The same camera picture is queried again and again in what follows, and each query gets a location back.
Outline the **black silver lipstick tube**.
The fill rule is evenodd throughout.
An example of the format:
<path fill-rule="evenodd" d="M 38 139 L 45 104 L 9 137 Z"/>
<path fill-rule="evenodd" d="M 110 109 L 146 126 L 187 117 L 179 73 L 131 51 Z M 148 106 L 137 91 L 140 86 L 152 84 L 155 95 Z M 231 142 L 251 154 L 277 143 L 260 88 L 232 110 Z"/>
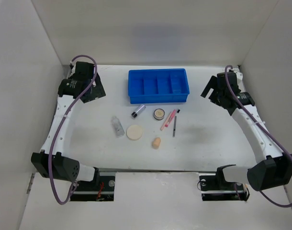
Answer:
<path fill-rule="evenodd" d="M 145 110 L 146 106 L 144 104 L 139 105 L 132 113 L 131 113 L 131 117 L 133 119 L 137 118 L 144 110 Z"/>

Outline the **clear small bottle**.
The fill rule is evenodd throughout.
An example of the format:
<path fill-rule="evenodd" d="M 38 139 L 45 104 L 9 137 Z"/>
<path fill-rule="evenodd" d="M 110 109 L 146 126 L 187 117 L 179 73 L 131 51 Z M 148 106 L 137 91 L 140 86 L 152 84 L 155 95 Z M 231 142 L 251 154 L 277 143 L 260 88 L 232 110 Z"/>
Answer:
<path fill-rule="evenodd" d="M 111 119 L 111 123 L 112 123 L 116 136 L 122 137 L 124 135 L 124 129 L 120 120 L 116 116 L 113 116 Z"/>

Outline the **grey eyeliner pencil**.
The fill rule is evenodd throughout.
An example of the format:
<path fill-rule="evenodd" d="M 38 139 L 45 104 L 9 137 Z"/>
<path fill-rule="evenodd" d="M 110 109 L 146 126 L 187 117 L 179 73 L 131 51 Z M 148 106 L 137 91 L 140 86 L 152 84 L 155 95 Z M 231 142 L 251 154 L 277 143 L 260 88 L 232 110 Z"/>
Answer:
<path fill-rule="evenodd" d="M 174 117 L 174 124 L 173 124 L 173 134 L 172 137 L 175 137 L 176 134 L 176 126 L 177 126 L 177 116 Z"/>

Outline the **pink pencil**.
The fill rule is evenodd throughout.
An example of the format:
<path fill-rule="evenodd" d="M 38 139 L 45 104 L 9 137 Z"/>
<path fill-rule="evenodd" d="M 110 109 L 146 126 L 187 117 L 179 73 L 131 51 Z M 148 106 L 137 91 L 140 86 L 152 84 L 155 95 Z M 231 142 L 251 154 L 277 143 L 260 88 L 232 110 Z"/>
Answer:
<path fill-rule="evenodd" d="M 169 113 L 169 115 L 167 116 L 167 118 L 166 118 L 166 120 L 164 121 L 163 125 L 161 126 L 161 128 L 160 128 L 161 131 L 165 128 L 165 125 L 166 125 L 167 122 L 169 121 L 171 115 L 172 115 L 172 111 Z"/>

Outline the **round cream powder puff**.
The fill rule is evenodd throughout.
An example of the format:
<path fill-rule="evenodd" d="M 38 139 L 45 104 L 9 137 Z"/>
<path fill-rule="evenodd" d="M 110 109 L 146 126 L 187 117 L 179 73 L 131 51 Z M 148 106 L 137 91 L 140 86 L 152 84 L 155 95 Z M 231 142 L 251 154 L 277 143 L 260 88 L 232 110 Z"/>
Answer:
<path fill-rule="evenodd" d="M 143 128 L 139 125 L 131 125 L 127 128 L 126 135 L 130 140 L 139 140 L 143 135 Z"/>

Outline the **round powder jar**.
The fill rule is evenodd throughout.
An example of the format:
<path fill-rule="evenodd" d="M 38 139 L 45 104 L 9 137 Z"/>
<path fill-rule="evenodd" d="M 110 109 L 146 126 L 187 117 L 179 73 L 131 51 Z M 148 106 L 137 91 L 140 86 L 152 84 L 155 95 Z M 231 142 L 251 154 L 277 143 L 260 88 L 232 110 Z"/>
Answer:
<path fill-rule="evenodd" d="M 162 120 L 164 119 L 165 117 L 165 111 L 161 108 L 158 108 L 154 111 L 153 113 L 153 117 L 156 119 L 156 120 Z"/>

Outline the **beige makeup sponge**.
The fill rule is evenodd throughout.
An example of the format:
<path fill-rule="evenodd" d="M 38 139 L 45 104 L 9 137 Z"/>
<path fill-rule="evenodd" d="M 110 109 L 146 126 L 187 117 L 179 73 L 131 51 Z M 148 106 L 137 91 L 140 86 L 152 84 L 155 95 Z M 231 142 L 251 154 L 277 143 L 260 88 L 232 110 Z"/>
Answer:
<path fill-rule="evenodd" d="M 152 142 L 152 148 L 158 149 L 161 143 L 161 138 L 155 138 Z"/>

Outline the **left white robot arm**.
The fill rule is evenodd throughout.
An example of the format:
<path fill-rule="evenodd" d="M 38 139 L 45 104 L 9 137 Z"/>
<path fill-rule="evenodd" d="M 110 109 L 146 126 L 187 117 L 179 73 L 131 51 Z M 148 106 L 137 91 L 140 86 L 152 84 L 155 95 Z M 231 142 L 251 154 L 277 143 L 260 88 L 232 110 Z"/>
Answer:
<path fill-rule="evenodd" d="M 70 141 L 75 121 L 83 104 L 104 97 L 105 91 L 99 76 L 94 76 L 94 65 L 76 62 L 70 66 L 70 76 L 58 88 L 55 116 L 39 153 L 34 152 L 31 162 L 44 177 L 49 170 L 56 180 L 83 181 L 89 190 L 99 187 L 98 169 L 85 166 L 70 157 Z"/>

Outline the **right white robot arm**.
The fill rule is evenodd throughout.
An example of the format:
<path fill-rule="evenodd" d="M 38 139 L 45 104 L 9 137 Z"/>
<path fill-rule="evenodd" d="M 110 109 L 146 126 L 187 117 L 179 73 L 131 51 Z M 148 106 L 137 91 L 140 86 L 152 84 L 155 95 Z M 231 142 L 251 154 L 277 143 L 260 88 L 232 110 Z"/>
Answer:
<path fill-rule="evenodd" d="M 215 185 L 225 189 L 235 182 L 248 184 L 256 191 L 286 185 L 292 177 L 292 156 L 288 157 L 265 134 L 266 127 L 253 98 L 239 89 L 239 75 L 237 71 L 229 71 L 227 76 L 224 73 L 211 76 L 201 96 L 208 97 L 212 103 L 227 110 L 237 122 L 253 150 L 256 164 L 249 167 L 219 167 L 214 177 Z"/>

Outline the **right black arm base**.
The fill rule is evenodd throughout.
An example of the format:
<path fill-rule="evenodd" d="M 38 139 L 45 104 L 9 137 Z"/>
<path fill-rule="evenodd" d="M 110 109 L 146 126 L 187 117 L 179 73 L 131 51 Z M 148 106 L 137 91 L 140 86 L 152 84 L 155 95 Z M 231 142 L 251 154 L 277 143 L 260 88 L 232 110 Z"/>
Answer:
<path fill-rule="evenodd" d="M 220 183 L 215 173 L 199 174 L 197 188 L 201 192 L 202 201 L 245 201 L 250 191 L 245 184 L 231 182 Z"/>

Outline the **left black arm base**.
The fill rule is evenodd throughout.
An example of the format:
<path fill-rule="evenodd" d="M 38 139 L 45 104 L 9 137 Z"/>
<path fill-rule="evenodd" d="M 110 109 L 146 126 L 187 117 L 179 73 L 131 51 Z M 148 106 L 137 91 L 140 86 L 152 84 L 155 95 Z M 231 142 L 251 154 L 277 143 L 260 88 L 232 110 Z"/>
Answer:
<path fill-rule="evenodd" d="M 116 172 L 100 172 L 95 182 L 80 181 L 70 198 L 71 202 L 114 201 Z"/>

